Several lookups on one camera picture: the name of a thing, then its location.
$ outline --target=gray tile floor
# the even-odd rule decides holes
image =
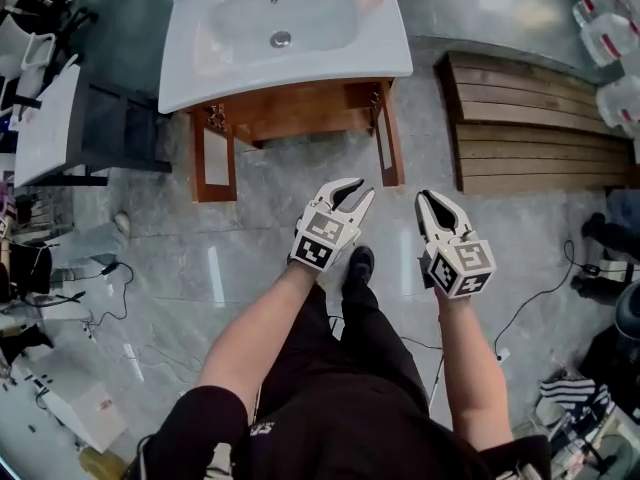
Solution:
[[[188,120],[174,115],[163,127],[169,176],[113,170],[107,188],[74,189],[76,225],[86,229],[115,212],[129,213],[132,237],[124,261],[136,272],[128,295],[129,317],[110,319],[96,331],[97,343],[67,324],[57,337],[86,367],[105,379],[130,424],[122,453],[162,422],[196,378],[197,361],[246,304],[277,278],[302,208],[324,182],[361,176],[377,195],[363,225],[362,242],[379,261],[372,287],[398,332],[428,345],[439,344],[435,298],[422,287],[416,257],[422,252],[413,200],[418,190],[443,192],[466,209],[480,236],[488,239],[499,270],[486,293],[474,300],[492,341],[517,307],[537,291],[558,284],[567,269],[565,239],[587,254],[580,224],[603,210],[602,193],[550,192],[513,197],[467,197],[454,190],[445,116],[430,63],[437,52],[416,51],[415,73],[395,91],[407,184],[383,188],[377,150],[366,134],[328,134],[277,141],[263,150],[236,154],[238,201],[193,204],[188,189]],[[591,250],[595,256],[598,251]],[[85,305],[94,314],[121,308],[122,278],[113,290],[102,279],[86,281]],[[330,314],[339,314],[342,266],[321,279]],[[538,381],[570,365],[591,337],[612,321],[611,310],[580,299],[567,286],[540,297],[503,336],[512,422],[526,420]],[[124,343],[139,353],[144,380],[124,358]],[[431,390],[438,351],[408,344]],[[160,352],[173,358],[167,359]],[[445,391],[435,397],[434,417],[450,422]]]

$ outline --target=equipment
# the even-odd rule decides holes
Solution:
[[[360,223],[375,196],[373,188],[346,211],[338,206],[362,186],[362,178],[343,178],[323,185],[296,224],[291,258],[326,272],[360,236]]]
[[[427,248],[419,258],[425,288],[442,288],[449,299],[480,293],[496,271],[489,242],[479,240],[465,212],[432,190],[416,196],[416,216]]]

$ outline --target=white sink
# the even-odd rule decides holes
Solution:
[[[160,112],[265,87],[409,76],[396,0],[174,0],[162,60]]]

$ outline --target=wooden bench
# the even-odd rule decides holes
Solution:
[[[600,118],[591,84],[458,52],[448,53],[436,73],[458,190],[500,194],[627,183],[631,141]]]

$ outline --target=leg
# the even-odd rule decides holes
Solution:
[[[583,224],[582,236],[593,237],[605,247],[626,252],[640,261],[640,233],[619,224],[607,224],[601,213],[594,213]]]
[[[358,261],[371,255],[371,267]],[[387,317],[378,308],[376,296],[367,286],[373,271],[373,253],[358,247],[349,264],[349,274],[342,287],[342,313],[345,328],[344,348],[371,373],[402,387],[418,406],[428,410],[428,398],[411,352],[405,347]]]
[[[282,407],[311,377],[335,371],[348,357],[331,334],[326,293],[313,286],[269,375],[262,383],[258,417]]]
[[[2,349],[2,354],[9,364],[13,363],[16,357],[22,354],[24,349],[28,347],[37,347],[38,345],[47,345],[48,347],[53,348],[53,344],[49,337],[41,332],[35,325],[29,327],[29,329],[17,336],[9,336],[0,339],[0,349]]]

